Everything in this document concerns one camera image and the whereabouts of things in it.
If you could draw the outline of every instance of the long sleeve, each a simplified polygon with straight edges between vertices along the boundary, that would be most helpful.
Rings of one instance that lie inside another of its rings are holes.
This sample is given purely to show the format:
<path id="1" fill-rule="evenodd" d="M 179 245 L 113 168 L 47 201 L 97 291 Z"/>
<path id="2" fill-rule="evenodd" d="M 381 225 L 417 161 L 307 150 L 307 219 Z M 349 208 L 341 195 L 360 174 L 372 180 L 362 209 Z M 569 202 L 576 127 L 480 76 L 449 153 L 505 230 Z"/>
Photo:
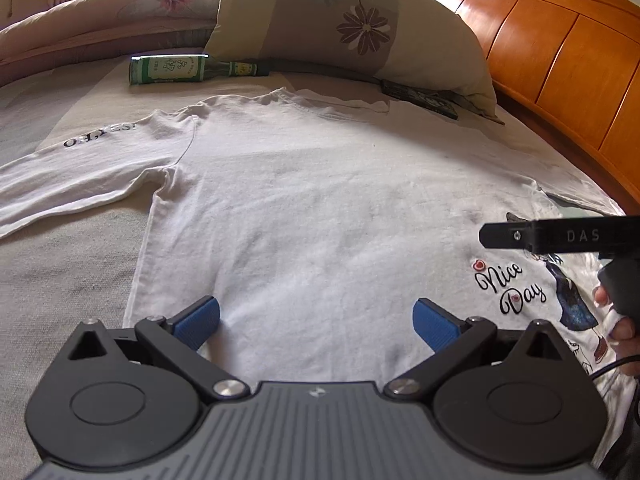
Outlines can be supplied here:
<path id="1" fill-rule="evenodd" d="M 104 126 L 0 166 L 0 238 L 39 218 L 115 202 L 177 164 L 194 136 L 187 111 Z"/>

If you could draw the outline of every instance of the human hand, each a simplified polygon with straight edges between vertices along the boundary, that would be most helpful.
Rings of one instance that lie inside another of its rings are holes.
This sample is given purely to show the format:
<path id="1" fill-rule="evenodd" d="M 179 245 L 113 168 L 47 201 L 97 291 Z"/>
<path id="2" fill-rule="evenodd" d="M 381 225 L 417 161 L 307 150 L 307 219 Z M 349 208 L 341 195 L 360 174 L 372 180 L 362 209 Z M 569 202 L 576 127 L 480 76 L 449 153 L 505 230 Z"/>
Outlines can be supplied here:
<path id="1" fill-rule="evenodd" d="M 601 308 L 610 303 L 609 295 L 602 285 L 597 286 L 593 291 L 593 299 Z M 614 341 L 610 341 L 609 344 L 616 352 L 617 359 L 640 354 L 640 336 L 636 335 L 636 326 L 631 318 L 625 317 L 616 323 L 610 337 Z M 622 365 L 620 370 L 623 374 L 638 376 L 640 375 L 640 362 Z"/>

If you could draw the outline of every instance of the black cable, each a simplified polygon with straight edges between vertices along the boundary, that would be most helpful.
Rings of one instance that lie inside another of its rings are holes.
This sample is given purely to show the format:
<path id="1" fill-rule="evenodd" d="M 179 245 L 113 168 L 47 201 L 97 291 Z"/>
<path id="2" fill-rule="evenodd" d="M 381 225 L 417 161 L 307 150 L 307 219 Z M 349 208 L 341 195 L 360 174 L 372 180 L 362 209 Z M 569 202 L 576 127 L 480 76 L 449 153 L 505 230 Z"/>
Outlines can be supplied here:
<path id="1" fill-rule="evenodd" d="M 640 354 L 629 355 L 628 357 L 623 357 L 622 359 L 618 359 L 617 361 L 613 361 L 611 364 L 603 366 L 600 370 L 594 372 L 589 376 L 592 381 L 595 381 L 597 378 L 606 374 L 607 372 L 612 371 L 614 368 L 618 368 L 619 366 L 626 365 L 627 363 L 635 363 L 640 361 Z"/>

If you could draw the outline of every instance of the metal screw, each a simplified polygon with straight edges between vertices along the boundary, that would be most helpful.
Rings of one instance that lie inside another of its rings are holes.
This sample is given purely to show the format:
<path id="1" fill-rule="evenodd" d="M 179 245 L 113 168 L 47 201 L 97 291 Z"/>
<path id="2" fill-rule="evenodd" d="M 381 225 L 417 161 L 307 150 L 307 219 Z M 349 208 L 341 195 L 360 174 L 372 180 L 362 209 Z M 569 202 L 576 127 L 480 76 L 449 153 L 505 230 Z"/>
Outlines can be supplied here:
<path id="1" fill-rule="evenodd" d="M 394 379 L 387 386 L 396 395 L 413 395 L 420 390 L 420 384 L 414 379 Z"/>
<path id="2" fill-rule="evenodd" d="M 235 397 L 242 393 L 246 385 L 235 379 L 225 379 L 213 385 L 213 391 L 221 397 Z"/>

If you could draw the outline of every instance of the green glass bottle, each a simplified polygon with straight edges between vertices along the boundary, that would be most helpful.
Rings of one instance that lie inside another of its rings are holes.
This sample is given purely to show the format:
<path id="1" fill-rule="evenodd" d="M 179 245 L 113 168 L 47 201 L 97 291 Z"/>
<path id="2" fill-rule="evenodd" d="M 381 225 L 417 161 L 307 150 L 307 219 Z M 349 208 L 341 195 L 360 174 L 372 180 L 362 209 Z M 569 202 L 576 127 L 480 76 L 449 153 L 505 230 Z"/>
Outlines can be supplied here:
<path id="1" fill-rule="evenodd" d="M 216 76 L 269 75 L 267 67 L 255 63 L 216 61 L 207 54 L 133 56 L 129 84 L 196 82 Z"/>

